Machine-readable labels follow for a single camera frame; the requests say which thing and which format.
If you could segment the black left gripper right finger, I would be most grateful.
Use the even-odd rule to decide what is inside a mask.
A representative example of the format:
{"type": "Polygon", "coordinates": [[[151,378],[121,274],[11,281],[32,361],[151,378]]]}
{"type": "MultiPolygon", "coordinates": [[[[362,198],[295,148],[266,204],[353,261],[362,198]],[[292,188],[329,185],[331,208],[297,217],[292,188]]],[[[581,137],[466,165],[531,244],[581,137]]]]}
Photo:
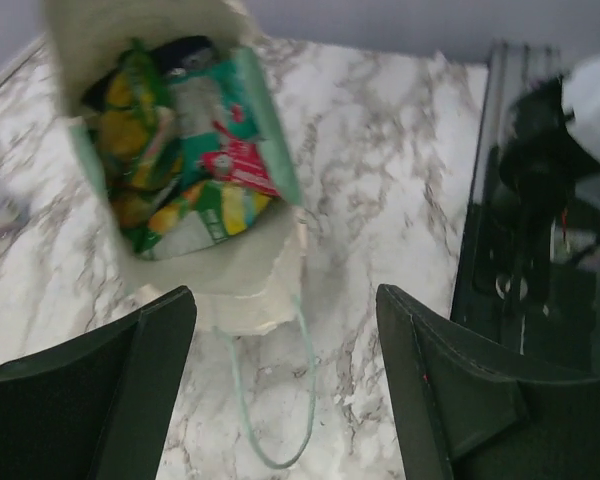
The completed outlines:
{"type": "Polygon", "coordinates": [[[600,479],[600,376],[517,354],[394,285],[376,316],[410,479],[600,479]]]}

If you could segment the white green paper bag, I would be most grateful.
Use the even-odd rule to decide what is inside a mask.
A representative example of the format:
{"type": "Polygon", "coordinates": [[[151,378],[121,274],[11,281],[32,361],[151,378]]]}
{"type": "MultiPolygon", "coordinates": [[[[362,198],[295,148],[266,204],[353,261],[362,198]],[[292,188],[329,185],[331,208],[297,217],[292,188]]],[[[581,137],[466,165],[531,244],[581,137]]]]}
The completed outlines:
{"type": "Polygon", "coordinates": [[[234,61],[260,136],[255,145],[280,197],[245,233],[168,260],[134,256],[111,231],[121,272],[132,287],[166,292],[188,287],[198,326],[231,345],[237,336],[264,335],[303,322],[301,277],[306,254],[303,198],[284,130],[255,51],[261,32],[238,1],[47,1],[48,41],[56,64],[59,109],[76,158],[95,193],[106,193],[103,165],[87,135],[81,95],[110,71],[133,37],[150,47],[185,35],[209,37],[234,61]]]}

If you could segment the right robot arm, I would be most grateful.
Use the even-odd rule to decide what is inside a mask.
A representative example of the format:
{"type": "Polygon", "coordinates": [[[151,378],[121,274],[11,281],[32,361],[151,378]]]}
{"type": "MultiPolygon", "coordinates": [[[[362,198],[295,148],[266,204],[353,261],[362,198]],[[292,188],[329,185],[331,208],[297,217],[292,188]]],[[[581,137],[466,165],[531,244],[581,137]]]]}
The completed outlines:
{"type": "Polygon", "coordinates": [[[600,479],[600,54],[491,52],[451,313],[377,290],[410,479],[600,479]]]}

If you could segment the yellow green Fox's candy bag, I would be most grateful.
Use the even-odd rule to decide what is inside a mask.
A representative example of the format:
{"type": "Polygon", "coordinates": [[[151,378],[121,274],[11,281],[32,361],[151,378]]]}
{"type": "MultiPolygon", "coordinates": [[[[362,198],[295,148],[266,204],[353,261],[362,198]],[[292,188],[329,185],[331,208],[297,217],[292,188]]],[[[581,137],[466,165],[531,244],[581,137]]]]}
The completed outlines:
{"type": "Polygon", "coordinates": [[[272,200],[236,184],[202,180],[171,196],[122,191],[111,206],[133,254],[157,261],[203,250],[243,233],[272,200]]]}

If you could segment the yellow green snack packet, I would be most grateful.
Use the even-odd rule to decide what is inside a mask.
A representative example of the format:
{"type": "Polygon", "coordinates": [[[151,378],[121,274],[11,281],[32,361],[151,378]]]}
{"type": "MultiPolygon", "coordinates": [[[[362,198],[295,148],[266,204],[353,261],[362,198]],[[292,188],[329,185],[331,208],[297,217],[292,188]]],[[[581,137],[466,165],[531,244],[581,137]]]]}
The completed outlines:
{"type": "Polygon", "coordinates": [[[96,149],[109,182],[153,192],[181,174],[175,103],[142,40],[133,38],[81,101],[96,112],[96,149]]]}

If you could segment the teal snack packet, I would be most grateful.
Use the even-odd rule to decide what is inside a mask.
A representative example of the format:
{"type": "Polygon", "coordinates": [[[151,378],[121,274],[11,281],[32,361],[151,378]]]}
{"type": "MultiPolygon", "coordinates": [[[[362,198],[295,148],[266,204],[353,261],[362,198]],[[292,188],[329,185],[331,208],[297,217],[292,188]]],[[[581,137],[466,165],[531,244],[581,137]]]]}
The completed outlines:
{"type": "Polygon", "coordinates": [[[200,52],[170,70],[166,79],[182,139],[211,149],[225,144],[230,135],[242,140],[261,137],[236,52],[223,60],[200,52]]]}

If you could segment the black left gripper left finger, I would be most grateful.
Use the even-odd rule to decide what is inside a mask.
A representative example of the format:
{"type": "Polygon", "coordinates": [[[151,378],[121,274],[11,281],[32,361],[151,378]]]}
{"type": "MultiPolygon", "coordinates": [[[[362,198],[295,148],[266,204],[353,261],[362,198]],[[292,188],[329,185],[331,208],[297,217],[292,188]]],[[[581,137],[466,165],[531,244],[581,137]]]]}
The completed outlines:
{"type": "Polygon", "coordinates": [[[196,325],[180,286],[0,365],[0,479],[153,479],[196,325]]]}

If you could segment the red pink snack packet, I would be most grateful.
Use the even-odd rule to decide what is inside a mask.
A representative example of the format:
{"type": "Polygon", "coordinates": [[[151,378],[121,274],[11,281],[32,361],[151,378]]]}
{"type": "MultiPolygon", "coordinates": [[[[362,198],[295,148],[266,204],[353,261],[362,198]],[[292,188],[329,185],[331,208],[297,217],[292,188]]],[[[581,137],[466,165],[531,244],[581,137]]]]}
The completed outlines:
{"type": "Polygon", "coordinates": [[[202,166],[217,180],[279,197],[254,143],[230,139],[219,150],[203,153],[201,161],[202,166]]]}

